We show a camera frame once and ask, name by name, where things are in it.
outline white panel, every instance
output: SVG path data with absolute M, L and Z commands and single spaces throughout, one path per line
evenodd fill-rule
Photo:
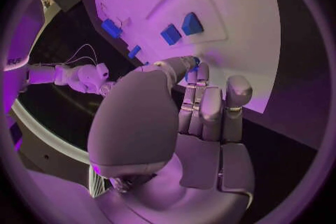
M 277 0 L 95 0 L 97 15 L 123 29 L 122 39 L 144 62 L 194 55 L 210 67 L 210 83 L 225 89 L 229 75 L 244 75 L 254 94 L 247 108 L 262 113 L 277 73 L 280 19 Z M 184 16 L 194 12 L 204 32 L 185 36 Z M 182 38 L 169 46 L 160 35 L 170 23 Z

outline blue block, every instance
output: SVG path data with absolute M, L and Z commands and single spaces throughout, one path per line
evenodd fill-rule
M 174 45 L 181 38 L 181 34 L 173 24 L 170 24 L 166 29 L 164 29 L 161 35 L 170 46 Z
M 113 38 L 120 37 L 123 32 L 123 30 L 118 28 L 110 19 L 103 21 L 101 27 Z
M 185 16 L 182 24 L 182 30 L 186 35 L 193 35 L 204 31 L 203 26 L 200 24 L 197 16 L 192 12 Z
M 134 49 L 132 49 L 129 53 L 128 53 L 128 58 L 130 59 L 134 59 L 134 57 L 137 55 L 137 53 L 141 50 L 140 46 L 136 45 L 134 47 Z

